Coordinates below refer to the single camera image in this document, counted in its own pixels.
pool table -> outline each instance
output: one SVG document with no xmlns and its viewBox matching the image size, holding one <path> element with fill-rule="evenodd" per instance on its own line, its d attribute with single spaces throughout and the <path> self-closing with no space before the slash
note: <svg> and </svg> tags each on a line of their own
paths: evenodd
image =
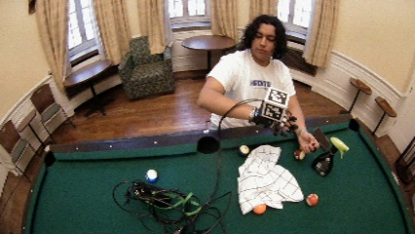
<svg viewBox="0 0 415 234">
<path fill-rule="evenodd" d="M 117 205 L 116 201 L 127 204 L 128 191 L 115 189 L 117 184 L 137 180 L 192 193 L 200 206 L 216 208 L 216 216 L 200 215 L 194 221 L 197 230 L 214 226 L 210 233 L 413 233 L 385 156 L 370 133 L 350 120 L 350 115 L 308 120 L 309 131 L 319 128 L 350 147 L 342 159 L 335 156 L 327 176 L 311 168 L 323 149 L 297 161 L 296 137 L 274 136 L 257 127 L 51 145 L 27 209 L 26 233 L 185 233 L 156 221 L 145 202 L 129 204 L 129 212 Z M 250 149 L 265 144 L 282 149 L 278 164 L 296 177 L 304 195 L 318 194 L 317 206 L 284 202 L 280 210 L 242 214 L 237 178 L 246 159 L 238 155 L 244 144 Z M 145 179 L 149 169 L 159 175 L 153 183 Z"/>
</svg>

red ball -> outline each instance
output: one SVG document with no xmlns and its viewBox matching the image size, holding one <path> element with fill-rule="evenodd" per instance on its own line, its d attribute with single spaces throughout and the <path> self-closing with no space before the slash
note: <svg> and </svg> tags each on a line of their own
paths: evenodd
<svg viewBox="0 0 415 234">
<path fill-rule="evenodd" d="M 306 198 L 306 203 L 310 207 L 314 207 L 319 202 L 319 196 L 315 193 L 311 193 Z"/>
</svg>

wooden floor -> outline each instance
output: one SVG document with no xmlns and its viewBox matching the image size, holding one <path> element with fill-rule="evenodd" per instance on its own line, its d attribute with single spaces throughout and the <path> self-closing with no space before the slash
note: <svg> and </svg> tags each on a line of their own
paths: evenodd
<svg viewBox="0 0 415 234">
<path fill-rule="evenodd" d="M 84 117 L 88 103 L 76 111 L 73 122 L 63 124 L 53 133 L 57 143 L 73 143 L 87 140 L 160 135 L 189 130 L 206 129 L 210 114 L 197 107 L 196 100 L 204 85 L 198 72 L 177 73 L 177 89 L 174 94 L 152 97 L 136 101 L 127 98 L 119 86 L 103 95 L 116 100 L 105 107 L 107 116 L 95 114 Z M 296 83 L 297 95 L 306 117 L 338 115 L 341 106 L 310 91 L 310 88 Z M 399 156 L 390 137 L 377 139 L 378 146 L 389 156 L 389 163 Z M 30 180 L 36 180 L 41 157 L 35 156 L 26 169 Z M 8 175 L 0 198 L 0 234 L 23 233 L 26 226 L 26 207 L 30 198 L 31 182 L 24 176 Z"/>
</svg>

man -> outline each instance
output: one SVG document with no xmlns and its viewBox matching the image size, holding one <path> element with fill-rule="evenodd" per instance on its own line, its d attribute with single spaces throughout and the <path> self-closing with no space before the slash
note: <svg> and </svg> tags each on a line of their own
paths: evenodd
<svg viewBox="0 0 415 234">
<path fill-rule="evenodd" d="M 297 117 L 300 148 L 310 153 L 319 144 L 306 131 L 305 117 L 296 96 L 289 69 L 280 61 L 286 53 L 286 29 L 277 17 L 262 15 L 245 28 L 238 51 L 221 58 L 208 74 L 197 104 L 210 111 L 212 124 L 218 128 L 222 116 L 237 103 L 253 98 L 264 99 L 269 87 L 290 95 L 288 110 Z M 233 128 L 253 125 L 254 108 L 261 102 L 249 102 L 228 113 L 221 127 Z"/>
</svg>

